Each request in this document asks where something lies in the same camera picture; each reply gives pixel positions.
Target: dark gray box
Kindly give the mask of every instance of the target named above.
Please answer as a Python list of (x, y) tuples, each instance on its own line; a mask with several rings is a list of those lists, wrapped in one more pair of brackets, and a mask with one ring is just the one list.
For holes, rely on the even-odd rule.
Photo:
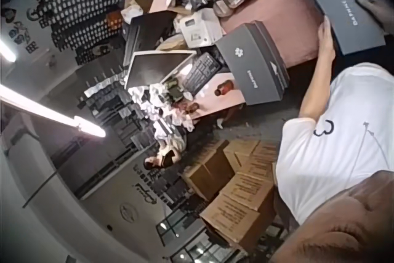
[(216, 42), (248, 105), (279, 101), (288, 86), (283, 60), (263, 23), (246, 23)]
[(384, 32), (355, 0), (315, 0), (331, 21), (337, 45), (352, 54), (385, 45)]

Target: fluorescent light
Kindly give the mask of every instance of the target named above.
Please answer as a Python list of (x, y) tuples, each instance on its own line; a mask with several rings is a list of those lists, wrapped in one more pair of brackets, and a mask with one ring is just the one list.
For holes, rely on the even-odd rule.
[(37, 102), (26, 98), (25, 96), (14, 92), (12, 89), (5, 87), (0, 84), (0, 100), (15, 106), (21, 110), (25, 110), (35, 115), (39, 115), (58, 123), (63, 123), (68, 126), (78, 128), (80, 131), (96, 137), (105, 137), (105, 131), (98, 125), (91, 123), (90, 121), (83, 119), (79, 116), (75, 116), (74, 119), (65, 116), (59, 112), (49, 109)]
[(74, 116), (74, 120), (78, 123), (78, 128), (87, 134), (97, 136), (100, 138), (105, 137), (105, 131), (98, 125), (91, 123), (90, 121), (83, 119), (79, 116)]
[(0, 40), (0, 53), (4, 58), (6, 58), (11, 63), (14, 63), (17, 60), (17, 56), (10, 50), (6, 44)]

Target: hand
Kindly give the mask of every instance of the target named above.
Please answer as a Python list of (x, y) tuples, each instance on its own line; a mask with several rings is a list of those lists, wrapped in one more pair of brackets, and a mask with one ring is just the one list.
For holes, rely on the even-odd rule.
[(327, 16), (324, 16), (324, 22), (318, 30), (319, 36), (319, 58), (329, 59), (332, 62), (335, 59), (334, 41), (331, 34), (331, 23)]
[(370, 12), (387, 33), (394, 35), (394, 9), (377, 1), (356, 0), (356, 2)]

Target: white box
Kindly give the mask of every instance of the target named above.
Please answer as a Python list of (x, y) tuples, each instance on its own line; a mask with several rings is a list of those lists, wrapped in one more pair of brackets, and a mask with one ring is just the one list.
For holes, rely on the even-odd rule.
[(223, 37), (223, 30), (213, 9), (201, 9), (179, 21), (187, 46), (211, 46)]

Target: black keyboard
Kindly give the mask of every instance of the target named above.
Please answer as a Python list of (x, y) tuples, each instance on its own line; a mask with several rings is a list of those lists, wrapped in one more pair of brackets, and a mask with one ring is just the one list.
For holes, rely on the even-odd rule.
[(220, 64), (205, 52), (193, 63), (193, 68), (183, 81), (183, 87), (195, 96), (220, 68)]

